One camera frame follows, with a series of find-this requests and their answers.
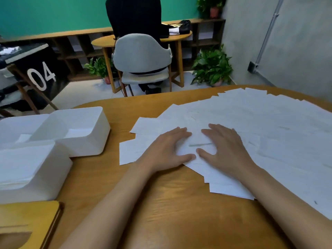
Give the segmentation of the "person's right hand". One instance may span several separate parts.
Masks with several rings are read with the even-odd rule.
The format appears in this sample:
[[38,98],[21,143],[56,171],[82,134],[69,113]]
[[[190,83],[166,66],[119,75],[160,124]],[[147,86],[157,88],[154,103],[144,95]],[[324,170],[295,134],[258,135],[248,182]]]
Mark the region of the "person's right hand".
[[201,132],[210,138],[217,149],[218,163],[210,165],[239,181],[258,170],[234,129],[209,124],[209,129],[202,129]]

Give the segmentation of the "person's left hand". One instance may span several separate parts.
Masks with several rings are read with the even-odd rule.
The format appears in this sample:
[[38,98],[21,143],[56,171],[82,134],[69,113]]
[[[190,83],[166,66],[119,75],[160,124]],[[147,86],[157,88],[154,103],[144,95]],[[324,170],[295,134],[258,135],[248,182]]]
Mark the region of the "person's left hand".
[[192,135],[187,128],[175,128],[159,135],[145,150],[135,166],[152,175],[155,172],[180,166],[176,154],[177,143]]

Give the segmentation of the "pile of white paper sheets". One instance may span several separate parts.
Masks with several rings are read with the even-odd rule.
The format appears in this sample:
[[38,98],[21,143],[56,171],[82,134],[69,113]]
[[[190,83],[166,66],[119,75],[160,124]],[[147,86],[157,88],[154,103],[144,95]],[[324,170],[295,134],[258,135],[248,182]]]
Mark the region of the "pile of white paper sheets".
[[156,137],[176,127],[192,133],[177,143],[177,155],[197,148],[215,154],[201,133],[210,123],[235,129],[259,167],[332,220],[332,113],[306,100],[247,87],[172,104],[157,118],[138,118],[130,131],[135,139],[119,144],[119,165],[135,162]]

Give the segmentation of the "person's right forearm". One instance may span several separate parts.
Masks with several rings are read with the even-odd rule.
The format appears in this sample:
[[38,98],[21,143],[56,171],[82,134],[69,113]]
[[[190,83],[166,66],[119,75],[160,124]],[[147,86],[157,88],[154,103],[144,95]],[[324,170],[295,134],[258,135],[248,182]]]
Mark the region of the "person's right forearm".
[[269,173],[249,164],[236,174],[297,249],[332,249],[332,220],[301,200]]

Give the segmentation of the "person's left forearm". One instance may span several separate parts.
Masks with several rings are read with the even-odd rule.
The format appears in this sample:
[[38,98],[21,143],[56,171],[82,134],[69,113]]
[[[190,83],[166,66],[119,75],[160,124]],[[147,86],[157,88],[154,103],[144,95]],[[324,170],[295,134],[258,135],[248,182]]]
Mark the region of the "person's left forearm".
[[131,165],[59,249],[116,248],[143,188],[155,171],[151,162]]

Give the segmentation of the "large leafy potted plant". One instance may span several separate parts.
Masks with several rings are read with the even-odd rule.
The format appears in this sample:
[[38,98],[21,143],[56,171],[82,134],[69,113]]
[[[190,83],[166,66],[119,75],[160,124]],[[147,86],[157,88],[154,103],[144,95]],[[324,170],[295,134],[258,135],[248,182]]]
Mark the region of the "large leafy potted plant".
[[197,58],[193,62],[194,78],[191,84],[206,83],[211,87],[220,86],[223,83],[231,84],[231,74],[233,67],[229,63],[228,57],[223,50],[224,44],[219,48],[201,49]]

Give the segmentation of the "grey upholstered chair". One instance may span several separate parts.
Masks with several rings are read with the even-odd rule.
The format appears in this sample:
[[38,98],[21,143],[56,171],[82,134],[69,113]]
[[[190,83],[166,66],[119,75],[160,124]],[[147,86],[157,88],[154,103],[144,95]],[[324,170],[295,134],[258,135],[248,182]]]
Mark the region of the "grey upholstered chair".
[[163,82],[170,77],[172,50],[163,48],[152,36],[132,33],[117,39],[112,54],[114,67],[122,72],[120,81],[131,90],[131,85],[145,88],[144,93],[161,93],[160,87],[148,84]]

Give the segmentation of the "black bag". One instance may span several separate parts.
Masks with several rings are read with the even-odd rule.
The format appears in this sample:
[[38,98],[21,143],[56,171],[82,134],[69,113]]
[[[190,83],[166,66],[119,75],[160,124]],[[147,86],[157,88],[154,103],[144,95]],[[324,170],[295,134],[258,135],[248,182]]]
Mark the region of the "black bag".
[[180,35],[189,34],[191,32],[192,24],[190,20],[181,20],[178,25]]

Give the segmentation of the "metal backdrop stand pole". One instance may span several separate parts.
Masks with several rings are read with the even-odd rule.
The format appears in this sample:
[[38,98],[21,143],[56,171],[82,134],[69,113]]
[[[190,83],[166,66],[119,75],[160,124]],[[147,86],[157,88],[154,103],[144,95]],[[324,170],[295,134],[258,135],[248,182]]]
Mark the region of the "metal backdrop stand pole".
[[259,51],[259,54],[258,54],[258,56],[256,58],[255,68],[252,71],[252,74],[258,76],[260,79],[262,79],[262,81],[266,85],[271,86],[271,87],[275,87],[275,85],[272,82],[270,82],[266,77],[264,77],[264,75],[259,71],[259,65],[261,63],[263,54],[264,54],[265,49],[267,47],[268,40],[269,40],[269,38],[271,36],[271,33],[272,33],[273,28],[274,28],[274,25],[275,25],[275,22],[277,20],[277,17],[279,16],[280,9],[282,7],[283,2],[284,2],[284,0],[278,0],[277,6],[276,6],[276,8],[275,8],[275,10],[273,12],[273,15],[272,15],[272,18],[271,18],[268,30],[267,30],[267,32],[265,34],[263,44],[262,44],[262,46],[260,48],[260,51]]

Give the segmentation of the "round wooden side table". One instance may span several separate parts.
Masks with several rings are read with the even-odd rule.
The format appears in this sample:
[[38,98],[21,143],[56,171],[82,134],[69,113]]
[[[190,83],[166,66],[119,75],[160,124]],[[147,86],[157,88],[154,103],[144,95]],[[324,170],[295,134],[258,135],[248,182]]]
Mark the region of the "round wooden side table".
[[[179,87],[184,87],[184,67],[183,67],[183,61],[182,61],[182,45],[181,42],[185,40],[186,38],[190,37],[192,35],[192,31],[190,31],[187,34],[175,34],[170,33],[169,37],[167,38],[160,38],[160,41],[162,43],[170,43],[175,42],[175,55],[177,60],[177,71],[171,72],[169,80],[170,83],[174,83],[178,85]],[[107,51],[107,48],[111,48],[112,51],[114,51],[115,48],[116,39],[114,35],[104,36],[100,37],[98,39],[95,39],[92,41],[93,46],[99,46],[102,47],[102,52],[104,54],[104,58],[108,58],[109,54]],[[127,91],[126,91],[126,84],[122,84],[122,82],[119,82],[120,87],[115,88],[113,75],[110,74],[111,67],[110,67],[110,60],[105,60],[107,71],[109,73],[109,79],[112,86],[113,93],[117,93],[118,91],[122,91],[124,94],[124,97],[127,97]]]

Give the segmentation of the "potted plant in pink pot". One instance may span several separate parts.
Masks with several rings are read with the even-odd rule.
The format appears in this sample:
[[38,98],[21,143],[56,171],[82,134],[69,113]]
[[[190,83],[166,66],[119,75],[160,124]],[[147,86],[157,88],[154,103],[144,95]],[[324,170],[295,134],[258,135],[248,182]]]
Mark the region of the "potted plant in pink pot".
[[221,17],[227,0],[197,0],[197,9],[202,19],[217,19]]

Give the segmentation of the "white plastic box with paper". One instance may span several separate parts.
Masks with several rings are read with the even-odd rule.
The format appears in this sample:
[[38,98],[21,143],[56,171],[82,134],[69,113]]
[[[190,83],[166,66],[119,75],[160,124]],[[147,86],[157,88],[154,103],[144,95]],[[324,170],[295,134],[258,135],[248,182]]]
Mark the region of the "white plastic box with paper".
[[51,154],[49,154],[33,179],[22,188],[0,191],[0,204],[56,199],[73,164],[67,150],[55,141],[16,143],[6,149],[24,145],[41,146],[52,143],[55,146]]

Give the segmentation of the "long wooden shelf unit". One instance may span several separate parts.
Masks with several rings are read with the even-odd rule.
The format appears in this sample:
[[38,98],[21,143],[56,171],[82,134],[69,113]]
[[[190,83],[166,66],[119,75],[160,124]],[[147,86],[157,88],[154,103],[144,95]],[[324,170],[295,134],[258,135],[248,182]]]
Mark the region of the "long wooden shelf unit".
[[[218,47],[222,42],[223,30],[226,20],[218,19],[190,19],[192,34],[184,39],[162,39],[166,42],[170,40],[173,52],[171,64],[172,74],[179,73],[177,56],[179,46],[182,50],[182,71],[190,71],[196,54],[203,48]],[[97,76],[89,74],[84,69],[84,64],[93,57],[103,57],[102,47],[94,46],[92,41],[103,36],[113,35],[111,27],[65,31],[61,33],[48,33],[35,36],[25,36],[16,39],[0,38],[0,44],[4,46],[27,45],[32,43],[48,43],[53,47],[58,59],[63,61],[69,68],[68,76],[71,82],[95,80]]]

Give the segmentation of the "stack of white paper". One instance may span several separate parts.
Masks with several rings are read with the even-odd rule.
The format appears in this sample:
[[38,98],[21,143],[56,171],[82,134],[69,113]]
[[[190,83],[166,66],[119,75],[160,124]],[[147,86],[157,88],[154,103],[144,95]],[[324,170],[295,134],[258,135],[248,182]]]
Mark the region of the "stack of white paper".
[[45,160],[51,154],[55,144],[3,149],[0,151],[0,191],[14,190],[28,184]]

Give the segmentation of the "yellow wooden tissue box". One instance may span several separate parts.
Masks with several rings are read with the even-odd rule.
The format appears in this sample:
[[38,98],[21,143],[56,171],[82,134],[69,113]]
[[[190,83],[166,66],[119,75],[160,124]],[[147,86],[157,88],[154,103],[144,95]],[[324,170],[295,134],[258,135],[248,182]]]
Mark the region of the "yellow wooden tissue box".
[[0,205],[0,249],[48,249],[63,211],[58,201]]

